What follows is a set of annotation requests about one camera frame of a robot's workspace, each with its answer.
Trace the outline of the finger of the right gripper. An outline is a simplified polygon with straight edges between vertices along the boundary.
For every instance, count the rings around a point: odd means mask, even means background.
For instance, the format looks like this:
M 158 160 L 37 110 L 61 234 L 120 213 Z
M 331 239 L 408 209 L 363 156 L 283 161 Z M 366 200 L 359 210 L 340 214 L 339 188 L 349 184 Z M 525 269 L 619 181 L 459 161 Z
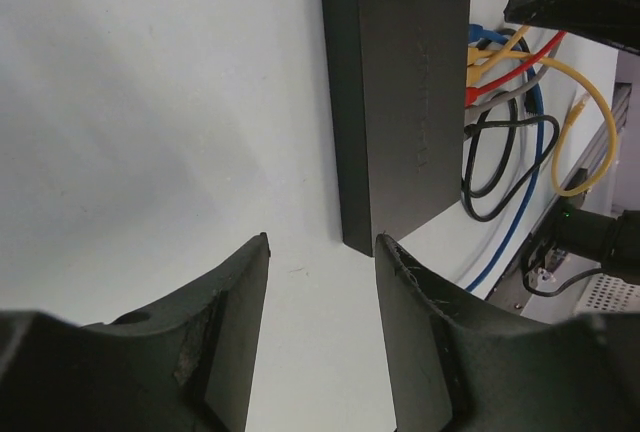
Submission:
M 566 31 L 639 53 L 639 0 L 509 0 L 503 16 L 510 23 Z

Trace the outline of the black network switch box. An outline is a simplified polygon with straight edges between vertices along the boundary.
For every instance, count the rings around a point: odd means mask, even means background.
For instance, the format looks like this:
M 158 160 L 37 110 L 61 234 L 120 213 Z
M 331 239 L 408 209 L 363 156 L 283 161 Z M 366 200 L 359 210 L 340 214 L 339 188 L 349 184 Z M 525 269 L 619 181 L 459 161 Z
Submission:
M 470 0 L 322 0 L 342 239 L 372 256 L 461 192 Z

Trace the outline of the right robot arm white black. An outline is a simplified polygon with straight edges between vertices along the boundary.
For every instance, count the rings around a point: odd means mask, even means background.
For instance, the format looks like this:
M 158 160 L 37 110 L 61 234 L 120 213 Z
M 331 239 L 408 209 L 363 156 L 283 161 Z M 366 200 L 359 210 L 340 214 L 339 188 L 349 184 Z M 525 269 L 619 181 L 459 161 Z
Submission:
M 566 31 L 639 54 L 639 0 L 509 0 L 504 19 Z M 639 213 L 625 211 L 620 217 L 611 218 L 560 199 L 528 238 L 521 255 L 522 272 L 542 266 L 552 249 L 595 261 L 625 279 L 638 279 Z

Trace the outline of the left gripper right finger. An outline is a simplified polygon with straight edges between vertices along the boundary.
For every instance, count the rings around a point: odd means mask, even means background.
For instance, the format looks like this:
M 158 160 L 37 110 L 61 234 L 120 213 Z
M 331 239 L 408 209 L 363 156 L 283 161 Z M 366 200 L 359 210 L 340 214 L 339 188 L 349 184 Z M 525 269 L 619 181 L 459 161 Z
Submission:
M 379 308 L 400 431 L 635 431 L 639 317 L 549 325 L 500 309 L 376 240 Z

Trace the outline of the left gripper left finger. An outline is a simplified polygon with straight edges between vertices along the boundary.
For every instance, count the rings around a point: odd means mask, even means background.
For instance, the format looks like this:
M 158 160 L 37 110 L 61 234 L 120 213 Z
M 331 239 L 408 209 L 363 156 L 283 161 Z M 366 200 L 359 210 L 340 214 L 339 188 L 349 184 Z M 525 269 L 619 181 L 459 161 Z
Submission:
M 1 315 L 5 431 L 242 431 L 270 248 L 248 240 L 215 269 L 109 324 Z

